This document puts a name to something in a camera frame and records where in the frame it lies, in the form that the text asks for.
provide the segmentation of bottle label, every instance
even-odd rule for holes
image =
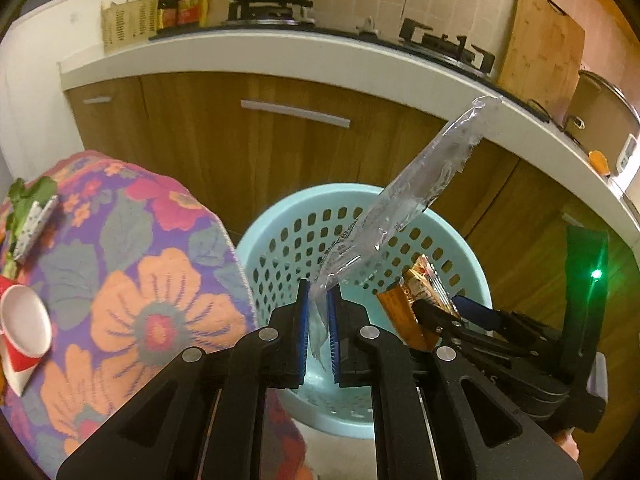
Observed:
[[[176,15],[175,9],[158,9],[158,30],[175,27]]]
[[[180,0],[178,2],[178,25],[200,21],[200,0]]]

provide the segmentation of plastic bag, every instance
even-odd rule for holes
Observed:
[[[326,292],[378,256],[393,235],[440,196],[491,127],[500,102],[480,97],[447,123],[329,248],[309,289],[309,344],[314,357],[320,359],[320,347],[328,335]]]

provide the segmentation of stove burner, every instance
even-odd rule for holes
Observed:
[[[226,25],[314,25],[308,16],[312,2],[294,7],[292,4],[254,4],[231,2]]]
[[[443,34],[441,37],[437,37],[433,34],[427,34],[424,32],[420,43],[417,43],[413,40],[414,32],[417,29],[421,29],[423,31],[433,30],[431,27],[418,23],[414,20],[410,20],[409,18],[404,19],[404,22],[402,22],[402,28],[400,29],[400,38],[402,38],[406,46],[415,50],[421,48],[431,50],[439,54],[441,57],[444,57],[451,62],[462,64],[481,73],[481,75],[488,75],[494,67],[495,56],[474,44],[471,45],[471,47],[482,54],[482,63],[480,68],[473,65],[473,62],[476,59],[476,54],[465,48],[466,36],[456,36],[458,39],[458,43],[456,44],[449,41],[449,37],[446,34]]]

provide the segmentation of countertop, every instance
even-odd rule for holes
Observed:
[[[240,72],[331,84],[452,120],[482,95],[481,82],[384,46],[295,30],[210,30],[150,41],[105,56],[101,45],[58,63],[63,90],[128,76],[165,72]],[[552,123],[507,99],[487,138],[548,174],[591,207],[640,261],[640,225],[620,199],[630,176],[602,179],[585,154]],[[630,164],[637,170],[637,163]]]

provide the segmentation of red and white paper cup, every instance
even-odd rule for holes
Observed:
[[[21,396],[51,346],[51,321],[28,286],[0,276],[0,357],[7,383]]]

